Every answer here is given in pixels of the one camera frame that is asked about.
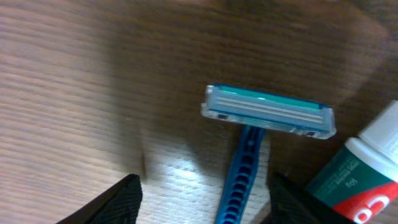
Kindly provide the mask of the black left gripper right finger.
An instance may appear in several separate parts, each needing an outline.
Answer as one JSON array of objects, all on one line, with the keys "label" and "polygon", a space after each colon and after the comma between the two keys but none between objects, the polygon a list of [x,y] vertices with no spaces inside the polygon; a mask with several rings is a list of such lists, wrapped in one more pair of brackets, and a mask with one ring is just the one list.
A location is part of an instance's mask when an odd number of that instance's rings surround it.
[{"label": "black left gripper right finger", "polygon": [[270,214],[264,223],[271,224],[354,224],[330,207],[295,185],[281,173],[269,181]]}]

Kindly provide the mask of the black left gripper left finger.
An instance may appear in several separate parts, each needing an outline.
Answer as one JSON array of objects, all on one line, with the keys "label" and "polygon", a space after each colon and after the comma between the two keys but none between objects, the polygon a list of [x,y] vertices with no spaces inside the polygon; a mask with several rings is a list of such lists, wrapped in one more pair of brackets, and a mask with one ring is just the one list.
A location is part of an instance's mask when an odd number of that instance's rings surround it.
[{"label": "black left gripper left finger", "polygon": [[142,198],[140,177],[129,174],[57,224],[135,223]]}]

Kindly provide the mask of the Colgate toothpaste tube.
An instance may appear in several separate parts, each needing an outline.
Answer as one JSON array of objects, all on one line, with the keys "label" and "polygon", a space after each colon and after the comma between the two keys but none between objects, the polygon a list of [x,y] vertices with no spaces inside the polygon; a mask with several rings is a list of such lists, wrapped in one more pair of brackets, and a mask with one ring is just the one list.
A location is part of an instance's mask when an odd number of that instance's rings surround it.
[{"label": "Colgate toothpaste tube", "polygon": [[348,138],[306,191],[355,223],[367,223],[397,198],[397,101]]}]

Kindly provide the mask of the blue disposable razor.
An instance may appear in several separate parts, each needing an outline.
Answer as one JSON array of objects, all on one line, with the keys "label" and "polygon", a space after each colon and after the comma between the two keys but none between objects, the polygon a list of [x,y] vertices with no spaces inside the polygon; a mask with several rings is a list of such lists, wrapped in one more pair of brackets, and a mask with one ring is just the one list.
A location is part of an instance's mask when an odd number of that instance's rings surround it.
[{"label": "blue disposable razor", "polygon": [[216,224],[241,222],[256,179],[266,131],[315,139],[336,134],[334,112],[326,104],[219,83],[206,87],[201,115],[243,127],[224,182]]}]

